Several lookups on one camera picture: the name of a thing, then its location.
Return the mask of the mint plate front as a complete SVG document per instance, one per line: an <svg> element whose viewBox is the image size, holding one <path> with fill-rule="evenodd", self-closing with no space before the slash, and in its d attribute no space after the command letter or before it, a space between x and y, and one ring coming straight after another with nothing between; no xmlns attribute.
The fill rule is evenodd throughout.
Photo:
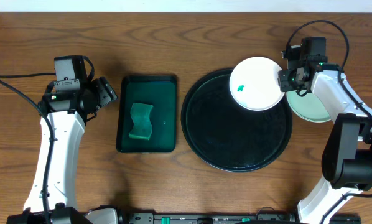
<svg viewBox="0 0 372 224"><path fill-rule="evenodd" d="M291 91L286 93L286 98L291 110L306 121L324 123L332 120L322 102L312 93L301 97Z"/></svg>

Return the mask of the green sponge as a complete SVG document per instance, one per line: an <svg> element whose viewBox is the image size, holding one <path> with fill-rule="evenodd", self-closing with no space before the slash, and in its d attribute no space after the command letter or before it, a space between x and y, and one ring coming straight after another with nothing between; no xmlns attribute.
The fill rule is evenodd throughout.
<svg viewBox="0 0 372 224"><path fill-rule="evenodd" d="M151 111L152 105L133 103L130 115L133 127L128 133L131 139L148 141L152 135Z"/></svg>

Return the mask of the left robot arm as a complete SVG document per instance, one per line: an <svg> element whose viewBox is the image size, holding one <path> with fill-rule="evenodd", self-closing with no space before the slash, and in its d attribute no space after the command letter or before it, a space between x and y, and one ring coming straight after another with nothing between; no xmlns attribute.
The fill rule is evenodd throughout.
<svg viewBox="0 0 372 224"><path fill-rule="evenodd" d="M97 111L117 99L105 77L88 81L64 78L51 83L38 104L41 145L37 170L23 212L8 223L117 223L117 211L101 207L98 213L77 210L75 179L78 151L86 123Z"/></svg>

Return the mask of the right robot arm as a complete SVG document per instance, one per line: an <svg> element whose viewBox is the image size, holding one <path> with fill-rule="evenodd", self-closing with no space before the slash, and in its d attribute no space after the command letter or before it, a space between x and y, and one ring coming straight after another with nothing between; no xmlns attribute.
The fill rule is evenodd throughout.
<svg viewBox="0 0 372 224"><path fill-rule="evenodd" d="M278 80L283 92L315 95L333 121L322 177L297 206L300 222L329 223L352 197L372 197L372 109L351 88L342 68L323 57L289 59Z"/></svg>

